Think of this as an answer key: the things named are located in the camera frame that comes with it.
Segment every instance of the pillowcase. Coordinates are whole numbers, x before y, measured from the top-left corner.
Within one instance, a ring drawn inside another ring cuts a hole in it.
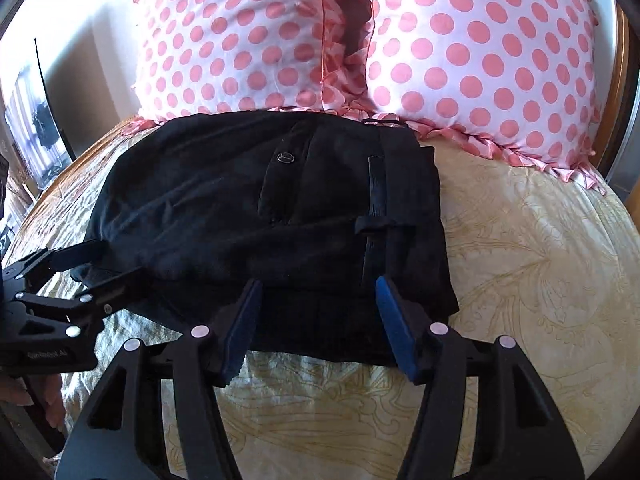
[[[335,0],[134,0],[140,115],[345,103]]]
[[[596,185],[589,0],[372,0],[372,15],[360,106],[475,155]]]

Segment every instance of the yellow patterned bedsheet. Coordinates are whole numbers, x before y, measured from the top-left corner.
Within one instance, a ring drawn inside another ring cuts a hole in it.
[[[80,242],[100,187],[133,137],[119,125],[69,168],[27,218],[7,260]],[[460,300],[452,325],[493,340],[513,335],[542,375],[588,474],[640,404],[640,237],[613,192],[601,196],[526,168],[430,142],[442,180],[442,220]],[[44,293],[69,297],[66,274]],[[64,377],[71,426],[105,366],[131,336],[177,334],[128,312],[98,339],[99,367]],[[184,475],[171,383],[163,383],[167,451]],[[396,477],[422,389],[397,370],[250,352],[218,402],[240,471],[251,479]],[[468,467],[476,396],[469,383],[456,472]]]

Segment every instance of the black pants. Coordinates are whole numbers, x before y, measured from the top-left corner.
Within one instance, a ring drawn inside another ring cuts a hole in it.
[[[309,112],[175,119],[124,153],[86,239],[95,285],[146,267],[153,293],[130,310],[179,332],[265,292],[252,349],[393,365],[374,302],[390,275],[437,320],[457,311],[433,149],[408,128]]]

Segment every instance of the pillow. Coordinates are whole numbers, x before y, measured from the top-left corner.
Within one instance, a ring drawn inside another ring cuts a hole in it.
[[[134,0],[140,115],[339,108],[347,81],[335,0]]]
[[[588,1],[372,0],[360,105],[414,121],[423,137],[594,186]]]

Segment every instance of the folded black garment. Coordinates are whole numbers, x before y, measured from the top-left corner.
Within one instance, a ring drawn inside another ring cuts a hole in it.
[[[393,366],[378,276],[434,320],[458,310],[433,158],[407,127],[321,113],[174,119],[114,165],[85,237],[108,252],[72,275],[145,267],[152,293],[130,310],[178,332],[256,278],[253,350]]]

